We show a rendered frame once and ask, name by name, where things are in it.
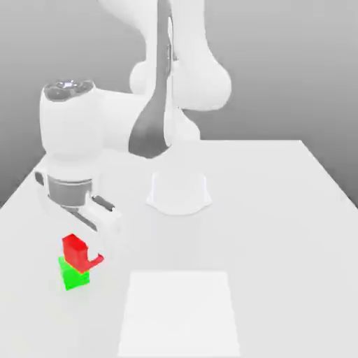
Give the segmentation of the small green cube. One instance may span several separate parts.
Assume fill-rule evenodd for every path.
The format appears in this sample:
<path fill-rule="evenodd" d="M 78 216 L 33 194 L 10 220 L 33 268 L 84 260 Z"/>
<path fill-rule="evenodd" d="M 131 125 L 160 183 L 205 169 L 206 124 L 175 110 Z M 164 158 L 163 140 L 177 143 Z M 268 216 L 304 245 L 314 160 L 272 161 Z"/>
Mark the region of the small green cube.
<path fill-rule="evenodd" d="M 60 274 L 66 290 L 86 285 L 90 282 L 90 272 L 80 273 L 64 257 L 58 258 Z"/>

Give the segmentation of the small red cube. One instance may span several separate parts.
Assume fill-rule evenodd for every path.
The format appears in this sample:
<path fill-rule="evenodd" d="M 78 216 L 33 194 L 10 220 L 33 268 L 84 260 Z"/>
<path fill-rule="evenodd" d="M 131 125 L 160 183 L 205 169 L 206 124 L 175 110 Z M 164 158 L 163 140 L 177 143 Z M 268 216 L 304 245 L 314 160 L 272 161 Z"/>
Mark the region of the small red cube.
<path fill-rule="evenodd" d="M 95 258 L 89 259 L 87 244 L 75 234 L 69 234 L 62 239 L 65 261 L 79 273 L 85 273 L 100 264 L 104 257 L 97 254 Z"/>

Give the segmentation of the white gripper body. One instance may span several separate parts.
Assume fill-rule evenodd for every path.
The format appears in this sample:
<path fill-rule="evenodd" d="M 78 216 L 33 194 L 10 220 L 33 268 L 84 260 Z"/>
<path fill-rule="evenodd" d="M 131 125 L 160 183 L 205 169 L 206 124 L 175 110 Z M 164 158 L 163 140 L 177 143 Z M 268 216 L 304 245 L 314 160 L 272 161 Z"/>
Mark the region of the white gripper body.
<path fill-rule="evenodd" d="M 87 197 L 85 203 L 79 206 L 59 204 L 50 197 L 46 201 L 65 210 L 100 236 L 120 231 L 122 214 L 103 197 Z"/>

